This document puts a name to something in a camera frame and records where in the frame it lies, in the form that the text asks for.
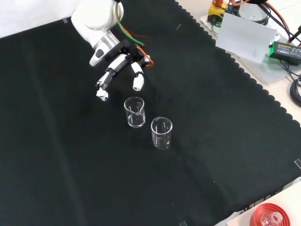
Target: green cable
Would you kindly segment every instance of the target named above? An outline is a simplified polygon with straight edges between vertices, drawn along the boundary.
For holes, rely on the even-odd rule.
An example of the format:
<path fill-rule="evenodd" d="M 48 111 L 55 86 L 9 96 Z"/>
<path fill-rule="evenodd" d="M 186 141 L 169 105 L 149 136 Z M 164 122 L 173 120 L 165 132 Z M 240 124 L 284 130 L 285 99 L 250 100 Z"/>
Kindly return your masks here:
<path fill-rule="evenodd" d="M 126 30 L 123 28 L 123 26 L 121 25 L 120 19 L 119 19 L 119 15 L 118 15 L 118 3 L 116 2 L 116 7 L 115 7 L 115 15 L 116 15 L 116 19 L 117 19 L 117 23 L 120 27 L 120 29 L 122 30 L 122 32 L 131 40 L 133 40 L 135 43 L 137 43 L 140 46 L 145 46 L 142 42 L 134 39 L 131 35 L 129 35 Z"/>

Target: bottle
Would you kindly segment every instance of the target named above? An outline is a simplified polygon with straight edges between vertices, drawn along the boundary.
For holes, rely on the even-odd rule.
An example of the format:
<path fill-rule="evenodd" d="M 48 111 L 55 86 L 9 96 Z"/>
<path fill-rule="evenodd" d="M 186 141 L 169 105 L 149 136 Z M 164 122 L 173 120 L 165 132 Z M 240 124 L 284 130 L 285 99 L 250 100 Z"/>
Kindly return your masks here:
<path fill-rule="evenodd" d="M 262 226 L 281 226 L 283 217 L 278 212 L 264 212 L 261 217 Z"/>

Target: white paper sheet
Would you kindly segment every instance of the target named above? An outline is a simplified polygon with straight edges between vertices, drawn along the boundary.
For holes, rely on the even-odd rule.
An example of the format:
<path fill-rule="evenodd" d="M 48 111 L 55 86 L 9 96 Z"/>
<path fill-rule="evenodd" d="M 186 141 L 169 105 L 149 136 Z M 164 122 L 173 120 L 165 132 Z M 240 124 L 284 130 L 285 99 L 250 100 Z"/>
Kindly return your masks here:
<path fill-rule="evenodd" d="M 241 57 L 262 63 L 276 30 L 225 13 L 216 46 Z"/>

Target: yellow device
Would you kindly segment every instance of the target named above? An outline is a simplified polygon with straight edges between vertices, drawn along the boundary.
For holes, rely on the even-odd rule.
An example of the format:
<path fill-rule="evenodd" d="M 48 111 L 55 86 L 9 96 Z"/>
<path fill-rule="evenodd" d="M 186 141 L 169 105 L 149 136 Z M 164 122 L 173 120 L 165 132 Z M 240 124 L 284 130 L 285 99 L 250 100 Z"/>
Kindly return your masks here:
<path fill-rule="evenodd" d="M 221 7 L 227 8 L 227 4 L 223 2 Z M 222 8 L 216 7 L 213 3 L 211 3 L 211 6 L 210 6 L 209 12 L 208 12 L 208 21 L 215 20 L 216 22 L 221 22 L 224 14 L 225 14 L 225 10 Z"/>

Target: white wall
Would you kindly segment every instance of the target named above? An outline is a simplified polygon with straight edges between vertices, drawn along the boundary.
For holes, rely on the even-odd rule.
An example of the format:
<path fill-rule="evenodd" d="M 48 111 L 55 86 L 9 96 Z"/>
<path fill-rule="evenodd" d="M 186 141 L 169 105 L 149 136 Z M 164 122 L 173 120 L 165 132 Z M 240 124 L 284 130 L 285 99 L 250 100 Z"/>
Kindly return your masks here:
<path fill-rule="evenodd" d="M 68 17 L 84 0 L 0 0 L 0 38 Z M 197 21 L 211 0 L 177 0 Z"/>

